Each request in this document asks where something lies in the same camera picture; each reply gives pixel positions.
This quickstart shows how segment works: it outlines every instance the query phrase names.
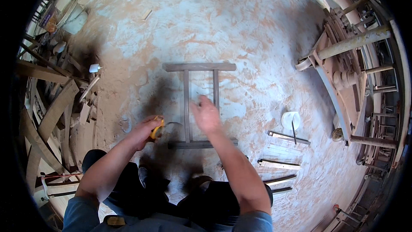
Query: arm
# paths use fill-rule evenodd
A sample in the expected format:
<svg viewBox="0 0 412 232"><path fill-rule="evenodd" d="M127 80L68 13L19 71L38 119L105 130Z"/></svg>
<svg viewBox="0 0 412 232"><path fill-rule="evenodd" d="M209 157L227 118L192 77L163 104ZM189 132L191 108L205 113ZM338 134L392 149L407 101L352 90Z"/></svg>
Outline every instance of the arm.
<svg viewBox="0 0 412 232"><path fill-rule="evenodd" d="M219 111L204 95L199 97L200 106L191 103L191 110L200 130L206 134L218 153L230 187L240 206L240 214L263 211L271 214L270 199L265 185L255 168L224 134Z"/></svg>
<svg viewBox="0 0 412 232"><path fill-rule="evenodd" d="M89 198L98 208L115 188L117 180L136 151L145 147L151 131L160 126L161 120L147 117L113 147L106 155L93 164L80 181L75 196Z"/></svg>

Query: black pants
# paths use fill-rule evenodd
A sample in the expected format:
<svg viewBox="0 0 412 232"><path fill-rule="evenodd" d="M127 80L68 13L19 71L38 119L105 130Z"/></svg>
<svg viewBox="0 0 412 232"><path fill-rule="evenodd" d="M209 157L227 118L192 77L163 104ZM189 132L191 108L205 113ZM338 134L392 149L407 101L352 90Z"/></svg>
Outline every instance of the black pants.
<svg viewBox="0 0 412 232"><path fill-rule="evenodd" d="M103 157L106 152L90 150L83 160L83 173ZM269 186L266 189L273 204ZM144 219L153 213L163 213L188 218L204 228L214 224L233 226L239 216L237 199L228 182L212 181L208 189L195 188L178 205L169 203L164 196L164 188L145 189L139 181L136 163L129 162L109 197L103 201L117 215L127 215Z"/></svg>

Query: forearm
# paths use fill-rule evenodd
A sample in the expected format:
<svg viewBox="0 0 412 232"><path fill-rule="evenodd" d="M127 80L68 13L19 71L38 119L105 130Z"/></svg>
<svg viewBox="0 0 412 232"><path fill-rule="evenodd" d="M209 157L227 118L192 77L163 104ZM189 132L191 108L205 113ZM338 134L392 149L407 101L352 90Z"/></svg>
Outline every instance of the forearm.
<svg viewBox="0 0 412 232"><path fill-rule="evenodd" d="M115 188L121 172L136 151L136 145L130 139L125 138L119 142L87 170L76 196L104 201Z"/></svg>
<svg viewBox="0 0 412 232"><path fill-rule="evenodd" d="M212 133L209 141L218 153L230 187L240 205L241 214L250 211L271 213L265 185L255 168L223 132Z"/></svg>

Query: white bottle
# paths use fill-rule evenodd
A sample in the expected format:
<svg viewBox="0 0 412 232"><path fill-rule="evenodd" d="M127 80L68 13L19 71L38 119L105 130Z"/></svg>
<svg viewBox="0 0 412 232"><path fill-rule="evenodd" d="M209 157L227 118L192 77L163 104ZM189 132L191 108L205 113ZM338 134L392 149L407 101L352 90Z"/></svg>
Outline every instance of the white bottle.
<svg viewBox="0 0 412 232"><path fill-rule="evenodd" d="M89 68L90 73L96 73L102 67L99 64L91 64Z"/></svg>

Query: shirt sleeve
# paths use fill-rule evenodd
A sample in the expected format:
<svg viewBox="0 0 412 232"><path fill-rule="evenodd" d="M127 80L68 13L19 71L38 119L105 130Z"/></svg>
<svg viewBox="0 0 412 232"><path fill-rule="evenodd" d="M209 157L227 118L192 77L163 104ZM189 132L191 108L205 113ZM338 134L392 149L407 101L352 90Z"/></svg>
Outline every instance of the shirt sleeve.
<svg viewBox="0 0 412 232"><path fill-rule="evenodd" d="M93 203L84 197L71 198L63 219L63 232L90 231L100 224Z"/></svg>
<svg viewBox="0 0 412 232"><path fill-rule="evenodd" d="M233 232L272 232L272 217L261 211L241 215L233 227Z"/></svg>

